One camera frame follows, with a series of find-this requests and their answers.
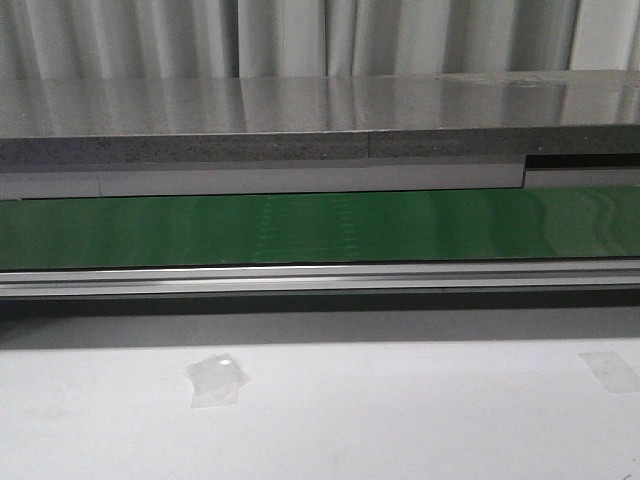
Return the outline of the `green conveyor belt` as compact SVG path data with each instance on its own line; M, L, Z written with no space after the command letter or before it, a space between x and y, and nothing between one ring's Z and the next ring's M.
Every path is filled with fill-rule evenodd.
M5 271L635 257L635 186L9 200Z

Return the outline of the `aluminium conveyor side rail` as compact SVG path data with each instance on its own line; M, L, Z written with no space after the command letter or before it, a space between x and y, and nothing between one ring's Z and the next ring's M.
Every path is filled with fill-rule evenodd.
M6 271L4 299L636 287L636 258Z

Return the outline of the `clear tape patch left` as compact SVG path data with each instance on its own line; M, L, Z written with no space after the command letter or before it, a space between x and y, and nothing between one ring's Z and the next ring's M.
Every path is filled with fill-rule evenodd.
M248 375L229 354L212 355L187 367L192 387L191 407L211 408L233 406L240 389L249 381Z

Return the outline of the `grey speckled stone countertop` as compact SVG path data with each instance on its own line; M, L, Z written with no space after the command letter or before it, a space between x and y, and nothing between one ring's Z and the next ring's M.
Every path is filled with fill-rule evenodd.
M5 170L638 149L635 72L1 85Z

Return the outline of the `clear tape strip right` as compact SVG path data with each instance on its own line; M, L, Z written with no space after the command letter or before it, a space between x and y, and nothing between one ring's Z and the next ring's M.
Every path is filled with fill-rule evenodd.
M585 352L578 357L609 393L639 392L639 374L616 352Z

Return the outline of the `white pleated curtain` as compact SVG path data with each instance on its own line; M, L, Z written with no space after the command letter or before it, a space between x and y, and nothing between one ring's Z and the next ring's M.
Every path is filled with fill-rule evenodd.
M627 70L635 1L5 1L1 76Z

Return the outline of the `grey cabinet front panel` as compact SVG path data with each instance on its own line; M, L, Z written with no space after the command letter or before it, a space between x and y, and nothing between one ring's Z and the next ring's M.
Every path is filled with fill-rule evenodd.
M636 186L639 156L491 154L255 160L1 170L14 199Z

